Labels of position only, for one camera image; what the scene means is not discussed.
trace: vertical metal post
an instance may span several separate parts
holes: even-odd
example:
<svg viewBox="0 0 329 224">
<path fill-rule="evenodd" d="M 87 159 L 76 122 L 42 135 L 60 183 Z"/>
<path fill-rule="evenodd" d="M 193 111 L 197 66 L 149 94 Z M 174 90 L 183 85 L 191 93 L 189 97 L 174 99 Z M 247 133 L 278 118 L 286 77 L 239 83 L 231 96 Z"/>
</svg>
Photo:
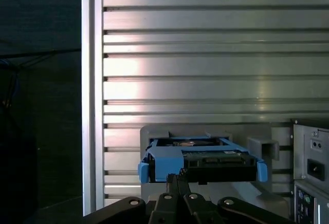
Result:
<svg viewBox="0 0 329 224">
<path fill-rule="evenodd" d="M 104 207 L 103 0 L 95 0 L 95 166 L 96 209 Z"/>
<path fill-rule="evenodd" d="M 94 109 L 94 0 L 82 0 L 82 170 L 83 215 L 96 210 Z"/>
<path fill-rule="evenodd" d="M 102 0 L 82 0 L 83 214 L 104 206 Z"/>
</svg>

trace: audio port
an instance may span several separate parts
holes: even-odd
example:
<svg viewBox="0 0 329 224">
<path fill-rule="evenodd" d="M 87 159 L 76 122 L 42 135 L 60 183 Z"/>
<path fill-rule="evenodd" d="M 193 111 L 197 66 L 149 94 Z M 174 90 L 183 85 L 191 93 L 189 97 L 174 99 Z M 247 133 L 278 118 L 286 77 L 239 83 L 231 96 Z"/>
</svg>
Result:
<svg viewBox="0 0 329 224">
<path fill-rule="evenodd" d="M 304 194 L 302 193 L 302 191 L 298 191 L 298 196 L 299 196 L 301 199 L 303 199 Z"/>
<path fill-rule="evenodd" d="M 305 201 L 309 204 L 310 203 L 310 198 L 309 198 L 309 196 L 304 196 L 304 198 L 305 198 Z"/>
</svg>

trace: black cable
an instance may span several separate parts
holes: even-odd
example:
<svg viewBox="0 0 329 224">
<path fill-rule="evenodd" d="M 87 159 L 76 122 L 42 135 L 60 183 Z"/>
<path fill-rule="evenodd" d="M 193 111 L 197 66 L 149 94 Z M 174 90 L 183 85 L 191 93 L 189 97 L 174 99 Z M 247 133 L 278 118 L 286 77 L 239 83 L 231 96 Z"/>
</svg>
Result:
<svg viewBox="0 0 329 224">
<path fill-rule="evenodd" d="M 81 52 L 81 48 L 42 51 L 42 52 L 34 52 L 34 53 L 3 54 L 0 55 L 0 59 L 24 58 L 24 57 L 43 56 L 50 54 L 73 53 L 73 52 Z"/>
<path fill-rule="evenodd" d="M 43 57 L 45 57 L 45 56 L 42 55 L 42 56 L 35 57 L 35 58 L 33 58 L 32 60 L 29 60 L 29 61 L 25 61 L 25 62 L 20 63 L 19 66 L 20 66 L 20 67 L 23 67 L 24 65 L 26 65 L 26 64 L 28 64 L 28 63 L 30 63 L 30 62 L 33 62 L 33 61 L 39 60 L 40 58 L 43 58 Z"/>
<path fill-rule="evenodd" d="M 34 65 L 36 65 L 36 64 L 38 64 L 38 63 L 41 63 L 41 62 L 43 62 L 43 61 L 45 61 L 45 60 L 47 60 L 47 59 L 50 59 L 50 58 L 52 58 L 52 57 L 54 57 L 54 56 L 55 56 L 55 54 L 52 54 L 52 55 L 49 55 L 49 56 L 43 57 L 43 58 L 39 59 L 38 61 L 35 61 L 35 62 L 33 62 L 33 63 L 31 63 L 31 64 L 29 64 L 29 65 L 27 65 L 27 66 L 23 66 L 23 69 L 27 69 L 27 68 L 29 68 L 29 67 L 31 67 L 31 66 L 34 66 Z"/>
</svg>

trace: dark background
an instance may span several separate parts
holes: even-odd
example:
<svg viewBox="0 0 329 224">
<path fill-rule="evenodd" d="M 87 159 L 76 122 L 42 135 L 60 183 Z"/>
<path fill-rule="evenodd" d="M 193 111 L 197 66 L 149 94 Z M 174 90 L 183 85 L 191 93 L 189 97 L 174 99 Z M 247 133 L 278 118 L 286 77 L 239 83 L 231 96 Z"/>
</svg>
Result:
<svg viewBox="0 0 329 224">
<path fill-rule="evenodd" d="M 0 7 L 0 54 L 81 47 L 81 0 L 0 0 Z M 0 95 L 8 80 L 0 71 Z M 19 84 L 12 114 L 36 136 L 39 208 L 81 200 L 81 54 L 39 63 Z"/>
</svg>

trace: metal bolt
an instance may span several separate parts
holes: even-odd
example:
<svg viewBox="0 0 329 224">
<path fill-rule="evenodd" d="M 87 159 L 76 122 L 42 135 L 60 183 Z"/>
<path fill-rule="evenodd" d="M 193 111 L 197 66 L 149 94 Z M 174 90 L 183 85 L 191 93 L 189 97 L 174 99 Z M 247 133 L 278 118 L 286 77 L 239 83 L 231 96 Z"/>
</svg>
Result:
<svg viewBox="0 0 329 224">
<path fill-rule="evenodd" d="M 135 201 L 135 200 L 133 200 L 133 201 L 131 201 L 131 202 L 130 202 L 130 204 L 131 204 L 131 205 L 137 205 L 137 204 L 139 204 L 139 202 L 138 202 L 138 201 Z"/>
<path fill-rule="evenodd" d="M 231 199 L 226 199 L 226 200 L 224 201 L 224 203 L 227 204 L 227 205 L 232 205 L 232 204 L 234 204 L 234 202 L 233 202 Z"/>
<path fill-rule="evenodd" d="M 191 199 L 197 199 L 197 195 L 196 195 L 196 194 L 191 194 L 191 195 L 190 195 L 190 198 L 191 198 Z"/>
</svg>

